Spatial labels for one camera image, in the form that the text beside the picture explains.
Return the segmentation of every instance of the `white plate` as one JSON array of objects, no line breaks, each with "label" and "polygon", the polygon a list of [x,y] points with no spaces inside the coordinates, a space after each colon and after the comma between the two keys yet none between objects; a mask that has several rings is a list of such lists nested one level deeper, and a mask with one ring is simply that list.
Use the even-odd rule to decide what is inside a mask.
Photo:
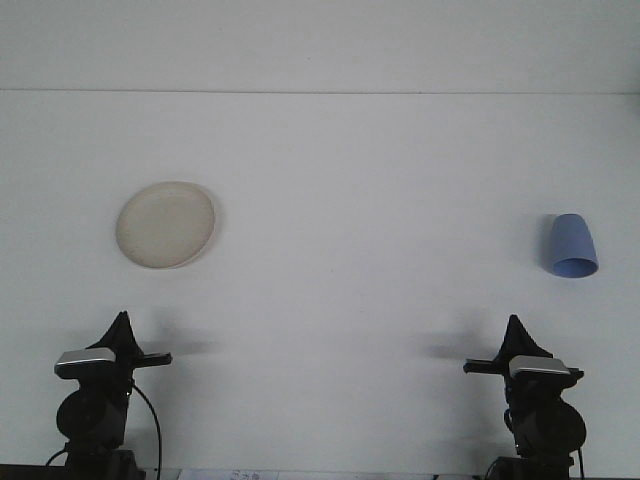
[{"label": "white plate", "polygon": [[138,192],[122,209],[116,240],[131,261],[172,268],[206,246],[215,214],[209,196],[193,183],[164,182]]}]

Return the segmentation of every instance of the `black cable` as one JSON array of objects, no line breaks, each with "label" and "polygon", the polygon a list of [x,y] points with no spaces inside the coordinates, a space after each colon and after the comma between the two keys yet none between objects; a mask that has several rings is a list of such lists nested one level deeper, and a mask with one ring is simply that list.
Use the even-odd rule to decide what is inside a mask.
[{"label": "black cable", "polygon": [[498,459],[494,460],[493,463],[489,465],[489,468],[487,468],[487,473],[484,474],[485,480],[489,479],[489,475],[493,473],[493,468],[496,466],[497,463],[498,463]]},{"label": "black cable", "polygon": [[51,455],[51,458],[49,460],[47,460],[47,463],[45,463],[44,466],[48,467],[49,465],[51,465],[51,462],[53,462],[56,458],[58,458],[63,453],[67,453],[67,450],[65,448],[63,448],[59,452],[56,452],[53,455]]},{"label": "black cable", "polygon": [[584,460],[582,458],[582,449],[578,449],[578,460],[580,460],[580,478],[584,480]]},{"label": "black cable", "polygon": [[160,472],[162,471],[162,433],[160,432],[160,422],[158,421],[158,415],[156,415],[156,411],[151,405],[151,402],[147,398],[147,396],[142,393],[142,390],[138,388],[137,385],[133,385],[133,389],[138,392],[138,394],[142,397],[142,399],[149,406],[149,410],[151,410],[151,415],[153,415],[153,421],[156,423],[156,432],[158,433],[158,469],[156,479],[160,480]]}]

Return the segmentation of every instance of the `white wall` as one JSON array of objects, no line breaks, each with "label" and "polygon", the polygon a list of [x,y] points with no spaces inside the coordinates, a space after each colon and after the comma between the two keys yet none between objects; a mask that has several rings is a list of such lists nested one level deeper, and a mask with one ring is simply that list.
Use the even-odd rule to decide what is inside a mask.
[{"label": "white wall", "polygon": [[[491,357],[510,313],[585,378],[593,476],[637,476],[640,98],[0,93],[0,461],[43,462],[58,355],[128,309],[167,466],[473,472],[513,454]],[[212,248],[170,271],[119,252],[138,189],[198,182]],[[542,264],[550,215],[601,271]],[[132,400],[128,443],[155,462]]]},{"label": "white wall", "polygon": [[0,0],[0,87],[638,92],[637,0]]}]

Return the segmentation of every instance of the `white backdrop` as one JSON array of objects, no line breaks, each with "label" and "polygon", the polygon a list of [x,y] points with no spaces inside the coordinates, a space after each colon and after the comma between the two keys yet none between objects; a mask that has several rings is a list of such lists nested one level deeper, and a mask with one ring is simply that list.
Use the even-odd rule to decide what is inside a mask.
[{"label": "white backdrop", "polygon": [[[640,360],[639,97],[3,92],[0,461],[62,447],[65,350],[128,309],[172,467],[478,473],[513,454],[495,354],[510,313],[585,378],[593,476],[633,476]],[[218,212],[198,261],[118,250],[119,209],[163,180]],[[544,268],[578,212],[601,271]],[[132,400],[128,444],[155,462]]]}]

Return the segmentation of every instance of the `blue cup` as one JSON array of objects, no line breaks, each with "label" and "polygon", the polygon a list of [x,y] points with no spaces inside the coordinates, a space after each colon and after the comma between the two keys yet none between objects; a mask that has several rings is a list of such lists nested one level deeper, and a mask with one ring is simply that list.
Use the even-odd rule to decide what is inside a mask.
[{"label": "blue cup", "polygon": [[559,215],[551,228],[551,271],[565,278],[588,277],[598,271],[589,227],[575,213]]}]

